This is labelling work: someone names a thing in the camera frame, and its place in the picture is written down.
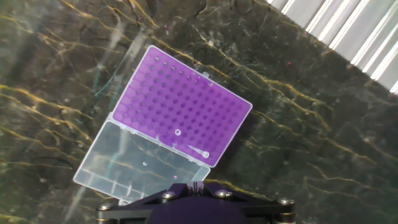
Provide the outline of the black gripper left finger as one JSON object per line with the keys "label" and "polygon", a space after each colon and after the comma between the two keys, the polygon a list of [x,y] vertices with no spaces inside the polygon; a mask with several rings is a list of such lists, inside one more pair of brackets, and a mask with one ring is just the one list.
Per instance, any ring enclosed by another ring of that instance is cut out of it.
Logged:
{"label": "black gripper left finger", "polygon": [[123,220],[147,219],[158,208],[165,208],[172,202],[190,197],[195,192],[195,182],[172,184],[168,189],[127,205],[104,203],[96,209],[97,223],[122,223]]}

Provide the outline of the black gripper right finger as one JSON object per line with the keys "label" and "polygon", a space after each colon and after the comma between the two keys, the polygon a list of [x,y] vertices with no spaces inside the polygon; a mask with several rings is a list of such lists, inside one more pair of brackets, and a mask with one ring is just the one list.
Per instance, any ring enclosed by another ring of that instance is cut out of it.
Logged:
{"label": "black gripper right finger", "polygon": [[248,222],[295,223],[295,201],[288,198],[271,200],[239,189],[228,183],[204,182],[200,195],[215,199],[228,215],[242,215]]}

